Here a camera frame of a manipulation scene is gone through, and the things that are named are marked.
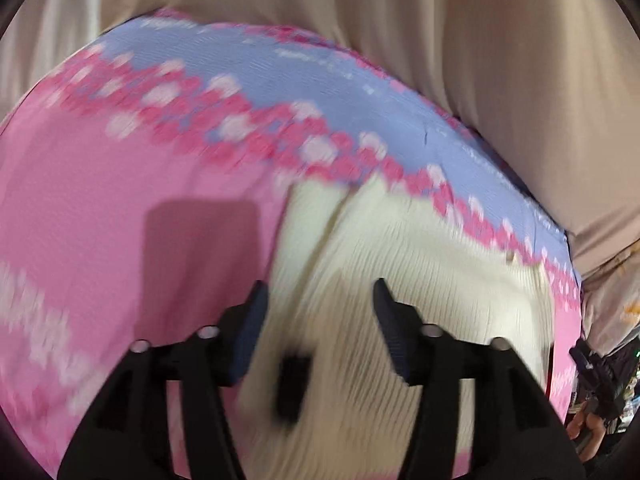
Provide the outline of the beige curtain cloth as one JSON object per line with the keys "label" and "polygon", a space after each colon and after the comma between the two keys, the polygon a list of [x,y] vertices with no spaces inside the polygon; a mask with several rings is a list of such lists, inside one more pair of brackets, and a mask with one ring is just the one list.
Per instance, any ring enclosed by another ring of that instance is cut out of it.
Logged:
{"label": "beige curtain cloth", "polygon": [[475,128],[567,230],[577,269],[639,238],[639,0],[1,0],[1,107],[169,6],[356,50]]}

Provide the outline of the pink floral bed sheet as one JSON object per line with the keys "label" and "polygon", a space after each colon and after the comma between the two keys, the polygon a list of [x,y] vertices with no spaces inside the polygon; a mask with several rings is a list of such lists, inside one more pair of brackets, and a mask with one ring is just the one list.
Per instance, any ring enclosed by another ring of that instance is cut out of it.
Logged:
{"label": "pink floral bed sheet", "polygon": [[267,275],[292,184],[371,174],[544,264],[565,413],[566,238],[480,136],[310,32],[157,12],[55,67],[1,127],[1,407],[36,463],[56,474],[130,341],[188,336]]}

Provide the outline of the floral cream hanging cloth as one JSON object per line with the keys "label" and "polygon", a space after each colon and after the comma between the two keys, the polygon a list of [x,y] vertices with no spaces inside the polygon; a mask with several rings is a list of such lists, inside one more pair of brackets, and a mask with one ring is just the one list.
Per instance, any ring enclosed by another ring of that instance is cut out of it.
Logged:
{"label": "floral cream hanging cloth", "polygon": [[639,244],[584,281],[582,330],[589,347],[608,356],[639,336]]}

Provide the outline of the white red black knit sweater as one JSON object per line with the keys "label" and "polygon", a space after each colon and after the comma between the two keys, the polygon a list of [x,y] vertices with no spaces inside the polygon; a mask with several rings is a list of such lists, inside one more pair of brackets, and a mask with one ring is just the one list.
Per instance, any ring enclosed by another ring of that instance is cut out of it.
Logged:
{"label": "white red black knit sweater", "polygon": [[398,473],[420,392],[393,370],[372,306],[377,280],[452,336],[506,338],[546,382],[553,302],[541,266],[471,240],[429,200],[380,178],[356,191],[308,180],[288,200],[239,394],[248,478]]}

